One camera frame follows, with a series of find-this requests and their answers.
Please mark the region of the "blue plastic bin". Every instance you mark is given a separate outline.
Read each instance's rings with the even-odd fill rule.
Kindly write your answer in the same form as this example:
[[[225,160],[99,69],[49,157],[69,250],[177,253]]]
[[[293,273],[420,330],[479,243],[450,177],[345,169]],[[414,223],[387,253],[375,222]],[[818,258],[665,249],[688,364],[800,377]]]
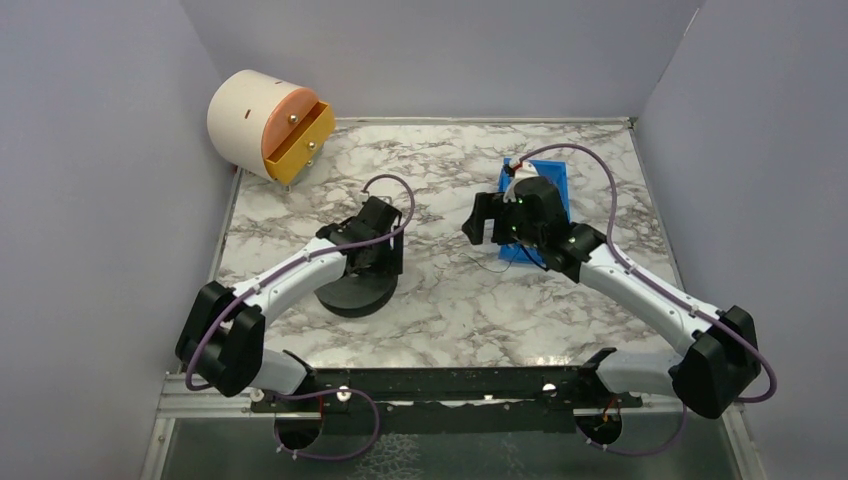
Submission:
[[[533,165],[540,176],[548,179],[557,188],[563,208],[568,216],[571,216],[566,164],[561,161],[538,159],[528,160],[526,163]],[[501,246],[498,253],[498,259],[504,262],[519,264],[533,263],[544,265],[541,256],[534,248],[526,247],[525,250],[522,250],[517,244]]]

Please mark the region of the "black cable spool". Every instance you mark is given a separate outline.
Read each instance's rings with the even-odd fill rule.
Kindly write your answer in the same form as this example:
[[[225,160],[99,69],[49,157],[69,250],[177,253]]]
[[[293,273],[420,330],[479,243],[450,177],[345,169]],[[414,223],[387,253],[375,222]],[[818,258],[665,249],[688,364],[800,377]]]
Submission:
[[[362,318],[384,307],[392,298],[398,275],[348,275],[317,289],[314,294],[329,312],[344,318]]]

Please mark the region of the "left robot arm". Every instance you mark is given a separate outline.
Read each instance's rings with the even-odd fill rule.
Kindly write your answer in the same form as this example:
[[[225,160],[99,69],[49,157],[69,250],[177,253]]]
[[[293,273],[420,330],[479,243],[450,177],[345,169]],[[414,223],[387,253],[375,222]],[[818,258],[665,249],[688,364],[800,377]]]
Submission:
[[[175,354],[189,375],[232,397],[247,388],[295,394],[311,367],[264,345],[267,326],[314,295],[329,312],[361,318],[384,307],[403,269],[402,213],[378,197],[354,216],[326,225],[300,251],[232,287],[211,281],[198,292]]]

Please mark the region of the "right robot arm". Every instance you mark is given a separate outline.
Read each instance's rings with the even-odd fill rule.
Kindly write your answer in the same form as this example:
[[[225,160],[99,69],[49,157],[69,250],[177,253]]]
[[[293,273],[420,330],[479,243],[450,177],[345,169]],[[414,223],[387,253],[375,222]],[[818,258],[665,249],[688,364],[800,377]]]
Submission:
[[[720,417],[760,374],[752,316],[725,311],[685,295],[621,255],[596,228],[573,222],[557,187],[540,176],[513,182],[505,192],[480,192],[462,231],[484,241],[487,221],[497,245],[532,247],[548,269],[600,292],[654,329],[671,347],[665,353],[607,349],[587,365],[599,392],[675,397],[694,413]]]

